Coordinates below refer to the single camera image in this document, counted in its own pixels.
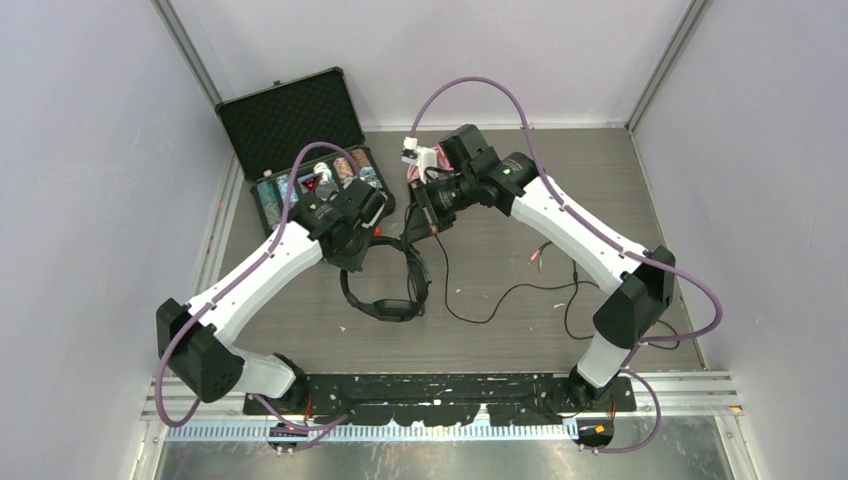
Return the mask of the black headphones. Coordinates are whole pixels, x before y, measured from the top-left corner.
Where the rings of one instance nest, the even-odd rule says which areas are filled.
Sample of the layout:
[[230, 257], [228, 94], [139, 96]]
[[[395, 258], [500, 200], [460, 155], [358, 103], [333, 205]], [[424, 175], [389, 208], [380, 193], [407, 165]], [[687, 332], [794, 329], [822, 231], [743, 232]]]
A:
[[387, 287], [389, 281], [406, 288], [404, 298], [379, 298], [372, 301], [360, 300], [351, 291], [349, 285], [348, 271], [340, 271], [340, 288], [343, 296], [350, 306], [359, 310], [367, 316], [378, 321], [390, 323], [404, 323], [423, 316], [426, 312], [426, 302], [429, 297], [431, 284], [430, 275], [425, 261], [419, 251], [409, 243], [398, 238], [378, 236], [371, 243], [371, 247], [385, 246], [400, 252], [403, 255], [406, 273], [404, 281], [401, 281], [400, 273], [386, 273], [381, 271], [368, 277], [376, 280], [380, 287]]

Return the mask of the pink headphones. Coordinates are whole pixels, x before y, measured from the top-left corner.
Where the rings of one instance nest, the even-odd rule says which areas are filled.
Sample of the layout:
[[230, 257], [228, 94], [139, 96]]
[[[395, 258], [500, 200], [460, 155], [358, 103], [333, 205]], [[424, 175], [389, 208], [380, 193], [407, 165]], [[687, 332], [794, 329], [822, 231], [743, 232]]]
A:
[[439, 163], [439, 151], [430, 147], [416, 146], [413, 149], [404, 150], [402, 161], [408, 165], [406, 180], [408, 184], [420, 181], [427, 184], [432, 178], [427, 173], [428, 168], [437, 168]]

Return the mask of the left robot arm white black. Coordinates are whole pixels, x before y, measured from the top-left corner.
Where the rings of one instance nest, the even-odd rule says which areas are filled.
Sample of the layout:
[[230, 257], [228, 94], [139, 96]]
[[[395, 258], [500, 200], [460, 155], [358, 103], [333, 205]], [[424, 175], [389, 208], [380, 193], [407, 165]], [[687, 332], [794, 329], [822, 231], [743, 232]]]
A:
[[302, 371], [280, 355], [236, 347], [248, 321], [283, 287], [326, 261], [358, 269], [382, 216], [386, 197], [354, 179], [323, 200], [301, 193], [286, 221], [244, 261], [208, 290], [185, 303], [156, 310], [160, 360], [204, 403], [231, 392], [259, 394], [284, 414], [307, 398]]

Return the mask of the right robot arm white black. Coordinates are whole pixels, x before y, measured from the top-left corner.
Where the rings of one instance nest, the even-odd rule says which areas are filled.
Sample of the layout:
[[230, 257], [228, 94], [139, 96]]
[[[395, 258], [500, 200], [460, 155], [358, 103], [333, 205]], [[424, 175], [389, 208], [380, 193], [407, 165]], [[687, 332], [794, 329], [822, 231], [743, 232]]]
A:
[[593, 316], [589, 346], [567, 380], [575, 406], [598, 409], [639, 342], [671, 304], [674, 255], [619, 235], [566, 195], [531, 157], [521, 152], [500, 156], [472, 124], [452, 131], [435, 148], [408, 136], [401, 158], [419, 174], [408, 185], [407, 240], [437, 236], [471, 206], [495, 208], [543, 235], [606, 294]]

